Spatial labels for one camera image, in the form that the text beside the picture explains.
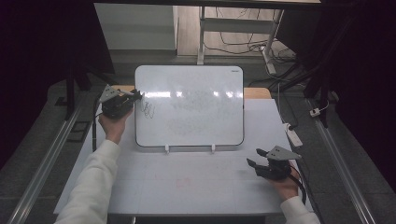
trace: white table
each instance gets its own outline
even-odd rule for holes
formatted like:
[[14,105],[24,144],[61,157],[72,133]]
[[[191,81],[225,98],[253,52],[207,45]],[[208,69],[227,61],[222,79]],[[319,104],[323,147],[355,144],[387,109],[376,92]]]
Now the white table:
[[[92,153],[91,132],[64,187],[55,213],[67,203],[83,162]],[[105,135],[98,129],[98,142]],[[290,149],[274,100],[245,100],[245,139],[240,146],[210,147],[186,152],[139,147],[134,138],[134,115],[127,120],[120,146],[119,171],[109,214],[130,216],[235,216],[281,213],[280,198],[263,178],[256,176],[246,158],[267,164],[256,148],[275,145]],[[307,207],[312,211],[307,200]]]

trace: white sweatshirt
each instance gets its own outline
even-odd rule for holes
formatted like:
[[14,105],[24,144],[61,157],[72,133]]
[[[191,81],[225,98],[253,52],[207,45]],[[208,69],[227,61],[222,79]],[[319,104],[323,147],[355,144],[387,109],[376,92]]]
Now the white sweatshirt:
[[[120,147],[105,140],[85,162],[69,202],[55,223],[106,224],[111,188],[117,175]],[[300,197],[293,197],[280,205],[287,224],[320,223],[315,213],[306,210]]]

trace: power strip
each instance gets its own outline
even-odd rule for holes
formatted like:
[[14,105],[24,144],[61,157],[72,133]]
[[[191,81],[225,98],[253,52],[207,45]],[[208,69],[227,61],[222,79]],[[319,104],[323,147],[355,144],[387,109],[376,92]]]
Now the power strip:
[[288,135],[289,140],[293,144],[294,147],[300,147],[303,145],[303,142],[298,137],[297,133],[294,130],[289,130],[289,123],[284,123],[283,126],[285,127],[285,132]]

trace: small tabletop whiteboard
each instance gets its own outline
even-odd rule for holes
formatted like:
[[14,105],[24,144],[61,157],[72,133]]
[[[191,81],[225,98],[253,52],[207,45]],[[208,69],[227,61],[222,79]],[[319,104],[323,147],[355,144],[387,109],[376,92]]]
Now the small tabletop whiteboard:
[[243,72],[237,66],[144,65],[135,86],[142,147],[239,145],[244,140]]

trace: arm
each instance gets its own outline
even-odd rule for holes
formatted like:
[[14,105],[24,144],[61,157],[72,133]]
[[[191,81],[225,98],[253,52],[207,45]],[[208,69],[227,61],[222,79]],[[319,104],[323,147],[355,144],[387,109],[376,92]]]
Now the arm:
[[125,130],[125,121],[132,110],[122,119],[108,119],[101,115],[106,140],[85,162],[69,202],[57,217],[56,223],[107,223],[107,209],[111,189],[117,174],[118,143]]
[[[297,172],[291,169],[291,174],[299,178]],[[280,208],[286,218],[287,224],[319,224],[320,221],[315,213],[310,213],[301,198],[298,196],[298,187],[290,178],[283,180],[268,180],[278,192],[279,196],[284,201]]]

